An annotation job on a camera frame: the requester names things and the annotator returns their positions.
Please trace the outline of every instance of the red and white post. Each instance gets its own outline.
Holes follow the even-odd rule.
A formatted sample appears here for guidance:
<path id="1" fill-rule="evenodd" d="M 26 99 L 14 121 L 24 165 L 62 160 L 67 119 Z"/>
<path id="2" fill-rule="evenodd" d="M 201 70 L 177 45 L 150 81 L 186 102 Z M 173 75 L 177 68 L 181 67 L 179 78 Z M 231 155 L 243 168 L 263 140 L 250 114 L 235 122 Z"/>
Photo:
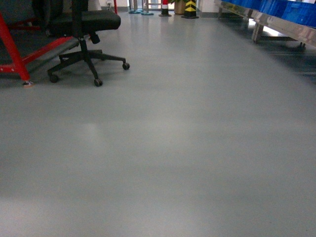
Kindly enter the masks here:
<path id="1" fill-rule="evenodd" d="M 159 16 L 171 16 L 168 12 L 168 0 L 162 0 L 161 14 Z"/>

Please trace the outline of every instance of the red stand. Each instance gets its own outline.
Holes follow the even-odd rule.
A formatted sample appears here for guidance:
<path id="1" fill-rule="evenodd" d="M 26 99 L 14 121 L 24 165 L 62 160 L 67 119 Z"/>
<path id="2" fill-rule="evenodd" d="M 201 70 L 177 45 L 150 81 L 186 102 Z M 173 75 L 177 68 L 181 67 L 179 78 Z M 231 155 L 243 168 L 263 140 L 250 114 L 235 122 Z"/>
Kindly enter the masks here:
<path id="1" fill-rule="evenodd" d="M 11 26 L 10 29 L 17 29 L 17 30 L 39 30 L 39 27 L 34 26 L 20 26 L 23 23 L 31 22 L 33 19 L 23 22 L 17 22 Z M 41 49 L 27 55 L 26 57 L 21 57 L 13 38 L 10 34 L 8 26 L 4 22 L 4 19 L 0 12 L 0 37 L 13 61 L 12 64 L 5 64 L 0 65 L 0 73 L 18 73 L 22 80 L 28 81 L 30 79 L 30 75 L 25 67 L 26 64 L 34 61 L 36 58 L 42 56 L 43 54 L 47 53 L 48 51 L 56 48 L 57 46 L 63 44 L 64 42 L 70 40 L 72 37 L 60 38 L 48 45 L 42 47 Z"/>

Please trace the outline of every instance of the safety bollard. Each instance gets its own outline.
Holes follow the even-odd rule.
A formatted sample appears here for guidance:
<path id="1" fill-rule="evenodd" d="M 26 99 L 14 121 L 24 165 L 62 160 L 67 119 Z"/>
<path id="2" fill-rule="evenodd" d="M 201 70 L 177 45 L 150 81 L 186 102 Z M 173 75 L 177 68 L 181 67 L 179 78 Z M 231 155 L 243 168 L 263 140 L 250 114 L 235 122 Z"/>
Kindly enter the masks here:
<path id="1" fill-rule="evenodd" d="M 162 0 L 161 14 L 159 16 L 171 16 L 168 9 L 168 0 Z"/>
<path id="2" fill-rule="evenodd" d="M 198 18 L 198 16 L 197 16 L 197 1 L 196 0 L 189 0 L 186 3 L 186 9 L 184 10 L 184 15 L 181 17 L 186 18 L 186 19 Z"/>

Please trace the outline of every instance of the office chair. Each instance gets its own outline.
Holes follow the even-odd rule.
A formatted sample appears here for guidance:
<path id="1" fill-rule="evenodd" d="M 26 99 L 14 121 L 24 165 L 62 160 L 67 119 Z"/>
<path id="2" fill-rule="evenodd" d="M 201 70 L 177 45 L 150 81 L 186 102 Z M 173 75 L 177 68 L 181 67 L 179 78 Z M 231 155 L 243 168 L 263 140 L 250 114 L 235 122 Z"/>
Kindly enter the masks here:
<path id="1" fill-rule="evenodd" d="M 60 64 L 49 69 L 48 76 L 52 83 L 59 78 L 53 74 L 69 65 L 84 60 L 94 75 L 94 84 L 101 86 L 103 82 L 91 59 L 116 60 L 123 62 L 123 68 L 128 70 L 130 65 L 125 58 L 103 54 L 101 50 L 88 50 L 85 36 L 90 35 L 93 44 L 99 43 L 97 31 L 116 30 L 120 26 L 120 17 L 107 10 L 87 11 L 88 0 L 72 0 L 72 12 L 63 13 L 63 0 L 32 0 L 32 7 L 39 25 L 47 36 L 73 36 L 79 40 L 81 51 L 59 55 Z"/>

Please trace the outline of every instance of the blue plastic bin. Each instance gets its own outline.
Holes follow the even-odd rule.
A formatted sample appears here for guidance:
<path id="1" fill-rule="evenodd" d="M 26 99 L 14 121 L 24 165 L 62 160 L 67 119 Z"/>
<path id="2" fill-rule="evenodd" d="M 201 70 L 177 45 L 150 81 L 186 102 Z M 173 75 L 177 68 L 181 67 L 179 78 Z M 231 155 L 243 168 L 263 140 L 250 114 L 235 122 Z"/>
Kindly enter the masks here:
<path id="1" fill-rule="evenodd" d="M 259 10 L 261 5 L 261 0 L 243 0 L 241 2 L 241 6 L 250 8 L 250 9 L 255 9 Z"/>
<path id="2" fill-rule="evenodd" d="M 271 16 L 282 17 L 287 2 L 287 0 L 263 0 L 259 11 Z"/>
<path id="3" fill-rule="evenodd" d="M 301 25 L 316 27 L 316 4 L 289 1 L 282 19 Z"/>
<path id="4" fill-rule="evenodd" d="M 235 5 L 241 5 L 241 2 L 242 2 L 242 0 L 231 0 L 231 3 L 232 4 L 235 4 Z"/>

